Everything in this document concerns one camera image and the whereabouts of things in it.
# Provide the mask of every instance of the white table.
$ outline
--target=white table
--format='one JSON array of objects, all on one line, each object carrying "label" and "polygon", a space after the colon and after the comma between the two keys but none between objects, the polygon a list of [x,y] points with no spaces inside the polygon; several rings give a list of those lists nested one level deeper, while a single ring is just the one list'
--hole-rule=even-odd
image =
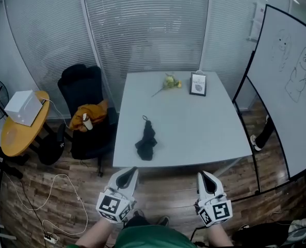
[{"label": "white table", "polygon": [[[164,72],[129,73],[125,82],[113,166],[162,167],[241,159],[251,155],[245,131],[217,74],[207,73],[206,96],[189,94],[190,72],[175,72],[182,88],[162,90]],[[135,144],[148,117],[156,132],[152,161]]]}]

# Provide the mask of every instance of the framed photo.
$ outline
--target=framed photo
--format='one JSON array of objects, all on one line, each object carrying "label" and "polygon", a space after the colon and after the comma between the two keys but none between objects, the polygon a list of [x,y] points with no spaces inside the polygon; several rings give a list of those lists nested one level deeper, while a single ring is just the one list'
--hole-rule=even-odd
[{"label": "framed photo", "polygon": [[204,96],[206,94],[206,74],[192,72],[190,76],[189,93]]}]

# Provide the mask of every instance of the white cable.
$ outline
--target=white cable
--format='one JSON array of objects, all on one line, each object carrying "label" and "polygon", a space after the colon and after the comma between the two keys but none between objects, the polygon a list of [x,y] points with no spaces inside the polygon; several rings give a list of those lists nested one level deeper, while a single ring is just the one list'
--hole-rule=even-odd
[{"label": "white cable", "polygon": [[16,191],[18,197],[19,197],[20,202],[21,202],[22,205],[23,205],[24,207],[26,207],[26,209],[28,209],[28,210],[39,210],[39,209],[41,209],[42,207],[44,207],[45,204],[47,203],[48,199],[49,199],[50,196],[51,196],[52,187],[53,187],[53,183],[54,183],[55,178],[56,178],[57,176],[66,176],[66,177],[68,178],[69,182],[71,183],[72,187],[73,187],[74,190],[75,190],[75,194],[77,195],[77,199],[78,199],[78,200],[82,203],[82,205],[83,205],[83,209],[84,209],[85,215],[86,215],[86,225],[85,225],[85,229],[84,229],[82,232],[79,232],[79,233],[76,233],[76,234],[70,234],[69,232],[66,232],[66,231],[64,231],[63,229],[60,229],[59,227],[55,226],[52,222],[50,222],[50,221],[48,221],[48,220],[43,220],[43,221],[42,221],[42,228],[43,228],[44,231],[46,231],[46,230],[44,229],[44,225],[43,225],[43,224],[44,224],[44,221],[47,221],[47,222],[51,223],[55,228],[57,228],[57,229],[60,230],[61,232],[66,233],[66,234],[68,234],[68,235],[78,235],[78,234],[82,234],[82,233],[84,233],[84,232],[86,231],[87,224],[88,224],[88,222],[89,222],[89,218],[88,218],[88,215],[87,215],[87,212],[86,212],[84,203],[83,203],[82,199],[80,198],[80,196],[77,194],[77,191],[76,191],[75,186],[73,185],[73,183],[71,182],[70,178],[69,178],[67,175],[59,174],[59,175],[56,175],[56,176],[53,178],[53,181],[52,181],[52,185],[51,185],[51,189],[50,189],[50,193],[49,193],[48,198],[46,199],[45,203],[44,203],[42,206],[40,206],[39,208],[37,208],[37,209],[30,209],[30,208],[28,208],[26,205],[23,204],[23,202],[22,202],[22,200],[21,200],[21,198],[20,198],[20,196],[19,196],[19,193],[18,193],[18,191],[17,191],[17,189],[16,189],[16,187],[15,187],[15,184],[13,183],[13,181],[10,179],[10,177],[9,177],[7,174],[6,174],[6,176],[7,176],[8,179],[12,182],[13,187],[14,187],[14,189],[15,189],[15,191]]},{"label": "white cable", "polygon": [[46,100],[46,101],[49,101],[49,102],[51,102],[52,104],[53,104],[53,106],[54,106],[54,108],[55,108],[55,110],[59,113],[59,116],[61,116],[62,117],[62,119],[63,119],[63,121],[65,122],[65,124],[66,124],[66,126],[67,126],[67,128],[68,129],[70,129],[69,127],[68,127],[68,125],[67,125],[67,123],[66,123],[66,120],[65,120],[65,118],[64,118],[64,116],[63,116],[63,114],[56,108],[56,105],[54,104],[54,102],[52,101],[52,100],[50,100],[50,99],[47,99],[47,98],[43,98],[43,97],[39,97],[39,98],[41,98],[41,99],[44,99],[44,100]]}]

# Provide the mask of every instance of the whiteboard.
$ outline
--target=whiteboard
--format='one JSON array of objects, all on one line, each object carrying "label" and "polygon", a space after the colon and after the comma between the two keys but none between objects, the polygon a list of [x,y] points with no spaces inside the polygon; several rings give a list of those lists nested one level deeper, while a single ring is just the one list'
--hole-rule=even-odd
[{"label": "whiteboard", "polygon": [[306,170],[306,26],[267,6],[247,77],[275,124],[292,178]]}]

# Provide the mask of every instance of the chair armrest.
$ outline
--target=chair armrest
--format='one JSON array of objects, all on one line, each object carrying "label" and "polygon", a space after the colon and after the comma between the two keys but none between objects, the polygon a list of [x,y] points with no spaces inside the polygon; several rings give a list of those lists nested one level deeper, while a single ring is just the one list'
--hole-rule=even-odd
[{"label": "chair armrest", "polygon": [[109,125],[117,124],[118,123],[118,114],[114,107],[109,107],[107,109],[107,115],[109,119]]},{"label": "chair armrest", "polygon": [[58,132],[56,133],[56,141],[57,142],[63,142],[64,136],[65,136],[65,130],[66,130],[66,124],[62,123],[58,129]]}]

